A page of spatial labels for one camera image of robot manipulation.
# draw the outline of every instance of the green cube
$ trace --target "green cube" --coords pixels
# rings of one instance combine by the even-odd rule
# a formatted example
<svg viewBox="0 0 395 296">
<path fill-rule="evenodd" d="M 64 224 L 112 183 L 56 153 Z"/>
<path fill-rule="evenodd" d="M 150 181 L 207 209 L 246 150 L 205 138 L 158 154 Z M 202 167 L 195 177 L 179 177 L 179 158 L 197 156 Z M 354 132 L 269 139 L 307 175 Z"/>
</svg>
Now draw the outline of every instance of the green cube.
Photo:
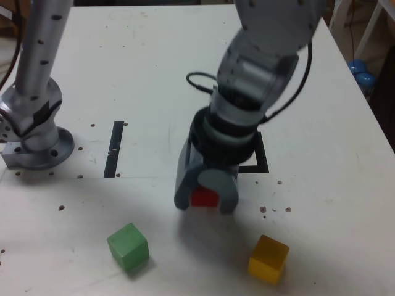
<svg viewBox="0 0 395 296">
<path fill-rule="evenodd" d="M 107 242 L 112 256 L 126 272 L 149 258 L 147 240 L 132 223 L 109 236 Z"/>
</svg>

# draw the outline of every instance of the black cable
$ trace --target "black cable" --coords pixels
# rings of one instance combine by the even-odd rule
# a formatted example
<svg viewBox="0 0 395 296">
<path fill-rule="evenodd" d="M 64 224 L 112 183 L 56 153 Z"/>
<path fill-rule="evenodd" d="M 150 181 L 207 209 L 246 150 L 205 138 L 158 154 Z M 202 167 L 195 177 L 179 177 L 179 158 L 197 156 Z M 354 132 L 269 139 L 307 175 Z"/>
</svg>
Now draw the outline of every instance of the black cable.
<svg viewBox="0 0 395 296">
<path fill-rule="evenodd" d="M 213 89 L 207 88 L 205 86 L 201 86 L 200 84 L 193 83 L 191 81 L 191 76 L 204 76 L 204 77 L 208 77 L 208 78 L 211 78 L 216 81 L 217 79 L 214 75 L 211 75 L 211 74 L 208 74 L 205 72 L 191 72 L 191 73 L 188 73 L 186 76 L 186 80 L 191 86 L 195 87 L 196 89 L 198 89 L 200 91 L 204 91 L 207 94 L 212 94 Z"/>
<path fill-rule="evenodd" d="M 306 83 L 307 77 L 309 76 L 310 73 L 310 68 L 311 68 L 311 63 L 312 63 L 312 59 L 313 59 L 313 45 L 311 43 L 311 41 L 309 42 L 309 44 L 307 45 L 307 65 L 306 65 L 306 69 L 304 70 L 304 74 L 303 74 L 303 78 L 302 81 L 299 85 L 299 87 L 297 88 L 296 92 L 294 93 L 294 95 L 288 100 L 287 103 L 285 103 L 284 106 L 282 106 L 280 109 L 278 109 L 277 111 L 274 111 L 271 116 L 269 117 L 264 117 L 262 119 L 262 121 L 260 122 L 260 124 L 266 123 L 269 120 L 272 120 L 274 117 L 276 117 L 278 114 L 280 114 L 282 111 L 284 111 L 289 105 L 292 104 L 293 101 L 295 101 L 295 99 L 297 98 L 297 96 L 301 93 L 304 84 Z"/>
<path fill-rule="evenodd" d="M 17 45 L 15 47 L 14 56 L 12 57 L 10 67 L 8 68 L 7 73 L 4 75 L 4 77 L 0 82 L 0 90 L 5 85 L 7 79 L 10 77 L 12 70 L 15 67 L 15 63 L 17 62 L 19 51 L 20 51 L 20 45 L 22 43 L 22 18 L 20 16 L 19 0 L 14 0 L 14 2 L 15 2 L 16 16 L 15 17 L 12 16 L 12 20 L 18 28 Z"/>
<path fill-rule="evenodd" d="M 354 57 L 354 35 L 352 34 L 352 22 L 354 21 L 354 14 L 356 12 L 356 0 L 352 0 L 352 12 L 351 12 L 351 19 L 350 19 L 350 35 L 351 35 L 351 49 L 352 49 L 352 66 L 353 66 L 353 71 L 352 74 L 356 75 L 355 70 L 356 70 L 356 62 L 355 62 L 355 57 Z"/>
</svg>

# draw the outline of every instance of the wooden block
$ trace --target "wooden block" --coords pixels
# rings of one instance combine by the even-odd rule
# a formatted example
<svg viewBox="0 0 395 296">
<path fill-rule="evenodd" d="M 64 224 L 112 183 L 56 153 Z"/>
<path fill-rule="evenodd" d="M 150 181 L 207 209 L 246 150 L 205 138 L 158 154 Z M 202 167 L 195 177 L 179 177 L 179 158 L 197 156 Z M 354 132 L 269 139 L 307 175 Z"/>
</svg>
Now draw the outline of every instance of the wooden block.
<svg viewBox="0 0 395 296">
<path fill-rule="evenodd" d="M 289 247 L 267 236 L 261 236 L 250 259 L 248 273 L 273 285 L 284 270 Z"/>
</svg>

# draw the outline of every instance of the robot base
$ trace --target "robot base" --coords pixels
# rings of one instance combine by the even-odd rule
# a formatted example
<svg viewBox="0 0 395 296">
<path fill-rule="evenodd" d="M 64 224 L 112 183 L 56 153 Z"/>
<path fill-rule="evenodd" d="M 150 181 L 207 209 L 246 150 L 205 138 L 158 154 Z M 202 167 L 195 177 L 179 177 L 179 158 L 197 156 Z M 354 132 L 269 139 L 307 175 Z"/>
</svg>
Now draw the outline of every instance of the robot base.
<svg viewBox="0 0 395 296">
<path fill-rule="evenodd" d="M 45 170 L 64 162 L 74 150 L 72 134 L 63 128 L 57 128 L 58 142 L 48 150 L 28 152 L 21 142 L 8 142 L 2 157 L 9 168 L 26 168 L 28 170 Z"/>
</svg>

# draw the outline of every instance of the black tape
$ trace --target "black tape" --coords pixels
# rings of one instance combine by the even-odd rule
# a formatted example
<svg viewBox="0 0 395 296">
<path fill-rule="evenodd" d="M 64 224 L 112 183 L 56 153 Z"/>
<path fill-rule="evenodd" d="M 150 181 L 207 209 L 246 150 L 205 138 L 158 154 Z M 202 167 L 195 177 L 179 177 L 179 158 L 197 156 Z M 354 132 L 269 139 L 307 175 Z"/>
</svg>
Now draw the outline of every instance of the black tape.
<svg viewBox="0 0 395 296">
<path fill-rule="evenodd" d="M 115 121 L 112 128 L 109 154 L 107 156 L 106 168 L 104 169 L 105 178 L 114 178 L 117 173 L 118 156 L 121 149 L 123 122 Z"/>
</svg>

